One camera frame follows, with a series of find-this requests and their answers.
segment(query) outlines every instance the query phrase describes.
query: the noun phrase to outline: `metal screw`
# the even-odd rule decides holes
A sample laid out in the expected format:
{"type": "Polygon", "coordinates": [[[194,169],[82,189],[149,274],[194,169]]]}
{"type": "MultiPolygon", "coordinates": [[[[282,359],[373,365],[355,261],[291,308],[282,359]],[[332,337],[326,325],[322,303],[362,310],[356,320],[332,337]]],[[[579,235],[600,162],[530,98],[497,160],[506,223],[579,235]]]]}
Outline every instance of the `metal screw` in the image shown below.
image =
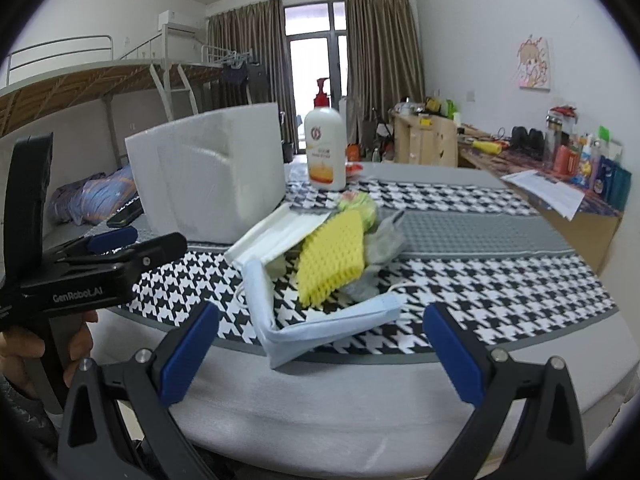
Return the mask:
{"type": "Polygon", "coordinates": [[[146,363],[151,359],[151,350],[143,348],[136,352],[136,361],[139,363],[146,363]]]}
{"type": "Polygon", "coordinates": [[[85,372],[89,368],[91,368],[93,365],[94,365],[94,360],[91,359],[90,357],[85,357],[80,361],[78,368],[80,368],[81,372],[85,372]]]}
{"type": "Polygon", "coordinates": [[[558,357],[557,355],[554,355],[551,358],[551,365],[556,370],[564,370],[566,363],[564,362],[564,359],[562,359],[561,357],[558,357]]]}
{"type": "Polygon", "coordinates": [[[505,363],[509,360],[509,353],[502,348],[495,348],[491,350],[491,359],[497,363],[505,363]]]}

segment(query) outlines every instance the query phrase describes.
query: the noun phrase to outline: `bed ladder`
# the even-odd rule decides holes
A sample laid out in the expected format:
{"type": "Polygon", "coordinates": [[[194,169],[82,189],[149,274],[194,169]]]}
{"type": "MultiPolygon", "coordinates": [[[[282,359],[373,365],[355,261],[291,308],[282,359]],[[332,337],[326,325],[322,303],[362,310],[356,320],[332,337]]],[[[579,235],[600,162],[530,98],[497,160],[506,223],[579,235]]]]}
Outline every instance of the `bed ladder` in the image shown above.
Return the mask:
{"type": "Polygon", "coordinates": [[[172,94],[174,94],[175,92],[188,92],[189,101],[191,103],[191,111],[193,115],[199,114],[200,111],[198,110],[198,104],[196,102],[196,96],[193,93],[193,88],[191,88],[189,78],[187,78],[182,65],[179,63],[176,65],[176,70],[178,71],[178,75],[180,76],[180,80],[182,81],[183,88],[171,88],[170,72],[172,67],[173,65],[169,64],[164,68],[161,82],[158,71],[156,70],[154,64],[152,63],[151,65],[149,65],[149,72],[151,72],[151,78],[154,80],[156,88],[158,89],[158,93],[160,94],[160,99],[162,100],[162,106],[164,107],[164,113],[166,113],[167,120],[173,121],[175,119],[174,100],[172,98],[172,94]]]}

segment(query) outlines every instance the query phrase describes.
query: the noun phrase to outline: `blue face mask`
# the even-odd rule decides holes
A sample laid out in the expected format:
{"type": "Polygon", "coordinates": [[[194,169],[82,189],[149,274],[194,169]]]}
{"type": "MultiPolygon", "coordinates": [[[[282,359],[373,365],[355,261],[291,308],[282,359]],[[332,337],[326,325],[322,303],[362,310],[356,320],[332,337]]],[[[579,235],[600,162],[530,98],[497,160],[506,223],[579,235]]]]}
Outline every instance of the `blue face mask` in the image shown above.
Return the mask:
{"type": "Polygon", "coordinates": [[[317,346],[365,332],[400,317],[402,295],[388,292],[336,312],[279,329],[273,314],[273,282],[258,260],[242,267],[251,322],[271,368],[277,368],[317,346]]]}

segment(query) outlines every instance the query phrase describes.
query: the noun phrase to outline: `houndstooth pattern tablecloth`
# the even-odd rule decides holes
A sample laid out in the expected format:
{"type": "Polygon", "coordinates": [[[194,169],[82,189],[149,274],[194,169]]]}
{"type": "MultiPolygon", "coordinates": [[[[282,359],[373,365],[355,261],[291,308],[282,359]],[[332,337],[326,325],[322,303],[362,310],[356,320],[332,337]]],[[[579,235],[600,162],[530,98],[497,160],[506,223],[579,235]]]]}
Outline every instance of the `houndstooth pattern tablecloth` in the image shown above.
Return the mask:
{"type": "MultiPolygon", "coordinates": [[[[334,294],[323,310],[298,302],[295,256],[275,283],[274,311],[280,327],[315,319],[351,303],[334,294]]],[[[233,301],[242,282],[221,253],[188,252],[181,260],[144,274],[134,286],[138,298],[123,306],[171,326],[187,319],[201,300],[221,311],[220,339],[259,345],[244,304],[233,301]]],[[[401,319],[316,349],[333,354],[419,354],[432,352],[422,333],[422,312],[434,302],[449,305],[463,328],[487,345],[514,342],[578,324],[614,308],[614,302],[579,256],[501,260],[397,260],[380,272],[384,292],[393,284],[406,299],[401,319]]]]}
{"type": "MultiPolygon", "coordinates": [[[[535,208],[507,188],[363,180],[349,184],[348,189],[369,193],[380,207],[397,210],[538,215],[535,208]]],[[[341,193],[317,190],[308,182],[291,182],[285,201],[304,209],[335,209],[341,193]]]]}

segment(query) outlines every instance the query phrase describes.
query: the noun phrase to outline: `blue gripper pad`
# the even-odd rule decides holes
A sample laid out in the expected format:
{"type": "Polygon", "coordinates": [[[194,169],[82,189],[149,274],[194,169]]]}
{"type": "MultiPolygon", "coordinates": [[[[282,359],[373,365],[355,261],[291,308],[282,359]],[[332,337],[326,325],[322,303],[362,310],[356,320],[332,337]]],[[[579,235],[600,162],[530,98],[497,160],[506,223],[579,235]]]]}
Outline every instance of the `blue gripper pad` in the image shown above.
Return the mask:
{"type": "Polygon", "coordinates": [[[213,303],[204,303],[200,315],[184,334],[160,373],[158,397],[166,408],[184,399],[207,350],[218,334],[219,311],[213,303]]]}
{"type": "Polygon", "coordinates": [[[138,240],[138,231],[133,226],[127,226],[117,231],[92,236],[86,249],[93,254],[104,254],[134,244],[136,240],[138,240]]]}
{"type": "Polygon", "coordinates": [[[484,399],[482,371],[435,305],[424,309],[422,330],[429,338],[460,400],[476,408],[480,406],[484,399]]]}

